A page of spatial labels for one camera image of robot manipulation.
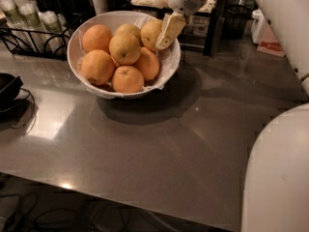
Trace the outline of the white card red logo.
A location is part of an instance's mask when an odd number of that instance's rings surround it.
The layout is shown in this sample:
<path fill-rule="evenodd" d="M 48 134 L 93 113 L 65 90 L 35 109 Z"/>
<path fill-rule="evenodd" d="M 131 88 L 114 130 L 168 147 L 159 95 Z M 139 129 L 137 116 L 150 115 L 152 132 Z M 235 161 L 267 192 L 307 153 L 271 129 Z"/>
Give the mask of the white card red logo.
<path fill-rule="evenodd" d="M 264 29 L 257 50 L 278 57 L 285 56 L 285 52 L 281 47 L 281 44 L 277 41 L 276 36 L 269 25 L 267 25 Z"/>

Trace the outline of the black condiment shelf rack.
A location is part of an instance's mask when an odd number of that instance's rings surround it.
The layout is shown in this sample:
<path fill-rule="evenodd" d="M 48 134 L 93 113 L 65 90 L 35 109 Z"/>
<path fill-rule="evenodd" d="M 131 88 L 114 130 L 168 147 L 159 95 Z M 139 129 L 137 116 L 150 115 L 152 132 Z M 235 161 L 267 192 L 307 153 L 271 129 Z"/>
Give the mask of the black condiment shelf rack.
<path fill-rule="evenodd" d="M 207 0 L 206 4 L 193 15 L 185 15 L 186 24 L 182 32 L 178 35 L 181 37 L 183 46 L 185 48 L 196 49 L 198 42 L 204 41 L 203 54 L 209 55 L 211 53 L 211 45 L 213 43 L 213 34 L 215 24 L 217 21 L 216 5 L 218 0 Z M 140 10 L 162 10 L 166 12 L 169 7 L 159 9 L 155 6 L 155 0 L 131 0 L 133 7 Z"/>

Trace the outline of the yellowish orange back centre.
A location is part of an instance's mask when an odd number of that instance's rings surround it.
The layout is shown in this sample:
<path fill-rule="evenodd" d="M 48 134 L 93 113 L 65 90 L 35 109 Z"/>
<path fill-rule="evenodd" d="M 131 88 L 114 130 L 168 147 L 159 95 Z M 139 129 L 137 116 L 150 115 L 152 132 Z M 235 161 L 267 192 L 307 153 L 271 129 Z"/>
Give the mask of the yellowish orange back centre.
<path fill-rule="evenodd" d="M 131 23 L 125 23 L 125 24 L 122 24 L 121 26 L 119 26 L 117 28 L 117 30 L 115 31 L 116 34 L 124 33 L 124 32 L 131 33 L 132 35 L 134 35 L 137 38 L 139 43 L 142 43 L 142 41 L 141 41 L 141 30 L 136 25 L 131 24 Z"/>

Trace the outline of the black device at left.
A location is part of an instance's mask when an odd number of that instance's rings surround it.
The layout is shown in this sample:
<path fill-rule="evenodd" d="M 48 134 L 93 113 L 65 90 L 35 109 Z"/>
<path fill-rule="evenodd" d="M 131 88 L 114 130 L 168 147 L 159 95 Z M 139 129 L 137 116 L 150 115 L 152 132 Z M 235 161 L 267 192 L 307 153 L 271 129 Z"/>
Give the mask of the black device at left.
<path fill-rule="evenodd" d="M 20 106 L 28 98 L 33 99 L 32 93 L 23 88 L 19 76 L 0 73 L 0 113 L 4 114 Z"/>

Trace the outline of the black mesh basket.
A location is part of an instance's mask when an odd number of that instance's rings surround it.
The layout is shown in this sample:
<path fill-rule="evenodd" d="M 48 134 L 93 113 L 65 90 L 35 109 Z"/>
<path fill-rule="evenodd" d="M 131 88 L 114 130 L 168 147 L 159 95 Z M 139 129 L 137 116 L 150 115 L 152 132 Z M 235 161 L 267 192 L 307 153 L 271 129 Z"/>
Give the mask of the black mesh basket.
<path fill-rule="evenodd" d="M 222 37 L 230 40 L 240 39 L 251 13 L 251 9 L 243 5 L 229 6 L 223 24 Z"/>

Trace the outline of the white appliance with bowls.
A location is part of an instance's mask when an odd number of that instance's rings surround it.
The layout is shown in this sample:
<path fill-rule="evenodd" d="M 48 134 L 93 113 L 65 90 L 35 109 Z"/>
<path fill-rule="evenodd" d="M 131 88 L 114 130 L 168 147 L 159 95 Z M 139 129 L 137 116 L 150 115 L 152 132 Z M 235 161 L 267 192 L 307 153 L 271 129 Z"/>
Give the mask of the white appliance with bowls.
<path fill-rule="evenodd" d="M 265 27 L 267 26 L 267 21 L 263 12 L 260 9 L 252 12 L 252 19 L 253 19 L 251 26 L 252 41 L 254 44 L 259 44 L 262 39 Z"/>

